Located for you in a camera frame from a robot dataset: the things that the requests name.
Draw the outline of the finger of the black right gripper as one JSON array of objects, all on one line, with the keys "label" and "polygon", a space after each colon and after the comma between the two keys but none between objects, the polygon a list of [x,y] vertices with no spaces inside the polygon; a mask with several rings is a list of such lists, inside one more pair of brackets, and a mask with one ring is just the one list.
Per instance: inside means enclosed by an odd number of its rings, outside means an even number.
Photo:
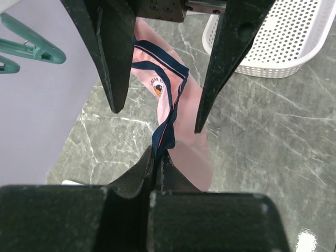
[{"label": "finger of the black right gripper", "polygon": [[136,16],[127,1],[63,1],[102,82],[114,113],[125,105]]}]

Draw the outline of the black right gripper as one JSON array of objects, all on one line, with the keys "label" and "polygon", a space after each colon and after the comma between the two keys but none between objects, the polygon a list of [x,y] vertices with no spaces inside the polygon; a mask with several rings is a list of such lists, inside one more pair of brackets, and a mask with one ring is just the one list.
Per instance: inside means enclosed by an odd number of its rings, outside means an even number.
[{"label": "black right gripper", "polygon": [[274,1],[133,0],[137,17],[182,23],[189,12],[220,14],[199,102],[195,133],[200,133],[215,99],[250,51]]}]

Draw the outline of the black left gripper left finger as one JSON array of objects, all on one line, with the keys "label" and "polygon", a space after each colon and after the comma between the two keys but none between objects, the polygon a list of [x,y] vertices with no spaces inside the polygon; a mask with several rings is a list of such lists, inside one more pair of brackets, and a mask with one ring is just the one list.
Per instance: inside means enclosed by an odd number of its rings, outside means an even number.
[{"label": "black left gripper left finger", "polygon": [[146,251],[154,151],[108,185],[1,187],[1,251]]}]

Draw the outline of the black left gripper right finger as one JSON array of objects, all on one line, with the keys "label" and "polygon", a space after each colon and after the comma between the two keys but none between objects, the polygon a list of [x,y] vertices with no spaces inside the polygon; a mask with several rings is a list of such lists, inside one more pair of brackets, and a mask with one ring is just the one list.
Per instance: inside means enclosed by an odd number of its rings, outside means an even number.
[{"label": "black left gripper right finger", "polygon": [[276,205],[256,193],[199,191],[168,153],[150,195],[149,251],[289,251]]}]

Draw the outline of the white perforated plastic basket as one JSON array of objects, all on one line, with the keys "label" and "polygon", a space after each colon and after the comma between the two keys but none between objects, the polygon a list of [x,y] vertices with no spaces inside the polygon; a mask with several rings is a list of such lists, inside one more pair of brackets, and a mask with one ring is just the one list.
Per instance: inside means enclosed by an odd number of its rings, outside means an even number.
[{"label": "white perforated plastic basket", "polygon": [[275,1],[236,73],[293,75],[321,50],[334,19],[334,0]]}]

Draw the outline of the pink underwear navy trim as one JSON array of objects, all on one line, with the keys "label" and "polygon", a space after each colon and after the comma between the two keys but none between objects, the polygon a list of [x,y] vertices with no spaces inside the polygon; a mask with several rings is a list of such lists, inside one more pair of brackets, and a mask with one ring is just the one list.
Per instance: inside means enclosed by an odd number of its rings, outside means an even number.
[{"label": "pink underwear navy trim", "polygon": [[167,151],[173,165],[206,192],[213,176],[207,135],[195,133],[202,89],[173,47],[142,18],[135,21],[133,43],[131,73],[158,99],[155,156]]}]

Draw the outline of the teal front clothes peg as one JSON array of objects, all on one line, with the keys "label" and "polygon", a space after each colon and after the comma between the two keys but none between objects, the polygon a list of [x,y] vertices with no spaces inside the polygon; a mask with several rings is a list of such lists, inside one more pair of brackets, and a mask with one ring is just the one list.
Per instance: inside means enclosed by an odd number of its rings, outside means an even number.
[{"label": "teal front clothes peg", "polygon": [[20,71],[20,66],[6,57],[0,56],[0,62],[0,74],[16,74]]}]

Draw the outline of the teal left front peg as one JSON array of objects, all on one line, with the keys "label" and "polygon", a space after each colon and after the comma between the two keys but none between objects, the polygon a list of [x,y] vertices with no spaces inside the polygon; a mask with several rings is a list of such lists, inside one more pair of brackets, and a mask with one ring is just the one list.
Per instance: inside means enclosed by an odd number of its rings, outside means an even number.
[{"label": "teal left front peg", "polygon": [[66,55],[60,48],[11,15],[2,13],[1,22],[8,30],[24,40],[18,43],[1,39],[2,53],[59,65],[66,61]]}]

